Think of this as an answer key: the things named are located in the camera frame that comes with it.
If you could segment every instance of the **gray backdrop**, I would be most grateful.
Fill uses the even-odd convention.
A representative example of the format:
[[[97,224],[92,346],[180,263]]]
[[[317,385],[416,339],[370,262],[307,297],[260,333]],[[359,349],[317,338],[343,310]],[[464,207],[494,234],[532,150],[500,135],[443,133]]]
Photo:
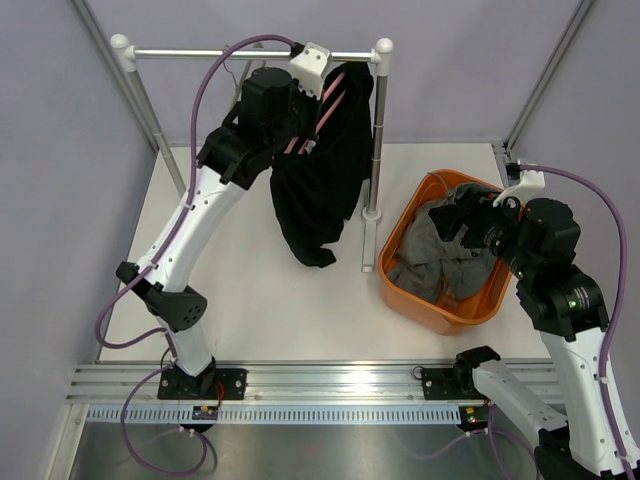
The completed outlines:
[[[594,181],[626,220],[629,270],[626,302],[613,361],[625,412],[636,440],[640,353],[640,2],[598,2],[553,80],[517,153],[533,163],[574,171]],[[571,205],[582,226],[576,262],[602,286],[609,314],[615,298],[618,237],[609,211],[594,194],[549,178],[545,195]]]
[[[89,0],[107,35],[151,47],[214,48],[279,33],[333,50],[393,39],[385,135],[392,141],[503,140],[577,0]],[[269,45],[281,48],[278,44]],[[145,60],[141,74],[169,140],[187,143],[195,91],[210,61]],[[228,107],[215,77],[204,138]]]
[[[43,478],[153,154],[70,5],[0,15],[0,465]]]

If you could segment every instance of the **gray towel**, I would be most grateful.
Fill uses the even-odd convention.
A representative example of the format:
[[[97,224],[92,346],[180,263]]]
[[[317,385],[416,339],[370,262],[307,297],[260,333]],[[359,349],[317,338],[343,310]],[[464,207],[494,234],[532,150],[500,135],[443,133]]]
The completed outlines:
[[[486,248],[463,248],[460,242],[465,227],[453,241],[443,242],[429,216],[429,210],[452,204],[470,185],[460,184],[449,189],[444,197],[418,208],[396,252],[398,263],[387,273],[394,285],[430,303],[438,299],[443,279],[447,280],[449,290],[458,300],[480,291],[493,270],[493,255]]]

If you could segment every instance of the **orange plastic bin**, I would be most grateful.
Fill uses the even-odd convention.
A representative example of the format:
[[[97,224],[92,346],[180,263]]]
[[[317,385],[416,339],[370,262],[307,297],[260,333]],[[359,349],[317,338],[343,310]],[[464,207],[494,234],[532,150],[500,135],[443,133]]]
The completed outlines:
[[[501,190],[453,170],[438,170],[433,173],[440,175],[449,187],[455,187],[461,183],[478,182],[492,189]],[[387,278],[387,272],[397,263],[396,250],[400,247],[404,232],[413,221],[416,210],[424,203],[444,196],[445,193],[446,189],[439,178],[431,174],[424,177],[380,252],[378,273],[380,274],[380,294],[390,309],[422,323],[440,335],[457,335],[465,328],[486,322],[498,312],[511,278],[506,266],[496,261],[493,272],[484,287],[473,297],[460,301],[444,293],[446,289],[443,289],[435,305],[396,287]]]

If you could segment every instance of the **white tabletop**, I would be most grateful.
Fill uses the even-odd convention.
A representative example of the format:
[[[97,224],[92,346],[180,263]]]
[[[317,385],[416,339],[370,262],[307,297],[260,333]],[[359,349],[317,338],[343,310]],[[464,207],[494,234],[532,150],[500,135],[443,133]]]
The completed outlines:
[[[174,148],[188,181],[189,149]],[[500,185],[489,144],[385,145],[382,155],[378,252],[420,180],[430,171],[460,170]],[[178,194],[160,158],[144,202],[129,259],[156,239]],[[512,281],[498,314],[455,337],[437,335],[389,310],[377,272],[361,273],[362,207],[330,248],[337,263],[309,268],[291,254],[276,221],[269,173],[263,173],[220,224],[191,275],[208,309],[201,322],[219,360],[338,361],[450,359],[489,345],[503,358],[548,358],[518,304]],[[144,304],[129,294],[116,306],[107,333],[125,341],[156,326]],[[157,360],[166,342],[157,335],[127,350],[103,349],[101,360]]]

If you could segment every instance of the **black garment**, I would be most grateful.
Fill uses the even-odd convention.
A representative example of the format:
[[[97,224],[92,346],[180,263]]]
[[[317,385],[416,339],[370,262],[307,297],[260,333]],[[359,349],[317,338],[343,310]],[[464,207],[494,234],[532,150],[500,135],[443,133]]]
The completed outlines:
[[[323,113],[346,89],[345,96],[320,130],[311,153],[278,153],[273,159],[271,197],[276,217],[291,251],[309,267],[336,261],[331,250],[321,247],[340,238],[371,170],[373,78],[366,64],[345,63],[327,76],[325,88],[342,71],[346,75],[324,103]]]

